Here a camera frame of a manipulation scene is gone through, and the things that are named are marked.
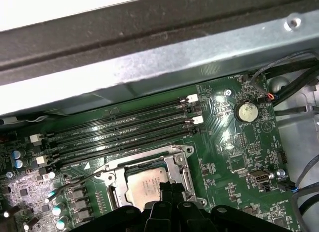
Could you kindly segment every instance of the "silver metal frame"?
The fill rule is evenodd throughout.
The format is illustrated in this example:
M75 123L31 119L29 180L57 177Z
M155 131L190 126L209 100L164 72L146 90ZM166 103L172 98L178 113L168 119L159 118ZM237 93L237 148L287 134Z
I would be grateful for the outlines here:
M126 170L140 164L151 164L152 162L163 160L168 168L170 182L182 183L185 188L184 199L197 202L195 188L187 162L187 158L193 153L193 146L170 145L129 155L109 161L96 169L94 173L98 171L106 172L101 173L100 176L96 176L95 178L104 180L105 186L108 189L110 205L114 210L121 206L131 205L125 196L129 189L126 183Z
M297 18L298 27L287 27L289 20ZM319 11L294 14L0 86L0 94L6 95L0 115L32 107L37 108L25 112L62 108L74 113L227 76L315 47L319 47Z

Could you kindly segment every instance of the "metal socket bracket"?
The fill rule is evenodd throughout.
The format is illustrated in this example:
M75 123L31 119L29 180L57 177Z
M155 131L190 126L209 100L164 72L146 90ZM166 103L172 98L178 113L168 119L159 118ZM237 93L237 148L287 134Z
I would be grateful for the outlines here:
M111 208L114 210L125 205L132 205L126 199L128 185L126 182L126 170L141 164L164 161L168 169L171 183L182 183L185 188L184 199L197 201L195 189L187 158L194 153L193 146L170 145L141 153L125 156L109 161L95 172L105 170L100 176L95 177L104 180L108 189L108 197Z

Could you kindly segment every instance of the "connector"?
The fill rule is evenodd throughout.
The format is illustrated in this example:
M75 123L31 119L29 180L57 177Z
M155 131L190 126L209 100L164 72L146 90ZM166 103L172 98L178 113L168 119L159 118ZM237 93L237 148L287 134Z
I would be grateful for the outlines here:
M262 170L249 172L248 175L257 183L263 183L269 180L268 173Z
M290 181L289 179L278 181L277 185L278 185L278 188L283 190L283 191L296 191L296 190L298 190L295 183Z

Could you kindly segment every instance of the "red wire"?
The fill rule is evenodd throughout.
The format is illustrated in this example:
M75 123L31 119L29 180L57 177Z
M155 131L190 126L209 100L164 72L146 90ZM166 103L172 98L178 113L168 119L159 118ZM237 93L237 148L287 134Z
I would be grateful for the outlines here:
M275 100L275 97L274 97L273 94L268 93L267 96L268 96L268 98L271 99L272 101Z

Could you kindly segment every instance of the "screw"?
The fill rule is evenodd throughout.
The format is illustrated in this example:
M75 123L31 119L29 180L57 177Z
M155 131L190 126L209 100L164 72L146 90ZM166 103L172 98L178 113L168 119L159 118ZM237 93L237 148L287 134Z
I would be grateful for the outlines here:
M226 89L225 91L224 91L224 95L225 96L230 96L231 95L231 90L230 89Z
M185 206L185 207L191 207L191 203L186 202L186 203L184 203L184 206Z
M182 156L177 156L176 160L177 160L177 162L183 162L183 157Z
M6 176L7 176L9 179L11 179L11 178L13 178L14 174L13 174L13 172L9 171L9 172L6 173Z
M284 171L283 169L278 169L276 171L277 176L279 177L284 177L286 175L286 171Z
M219 207L217 210L218 210L218 212L221 212L221 213L227 212L227 209L225 209L224 207Z

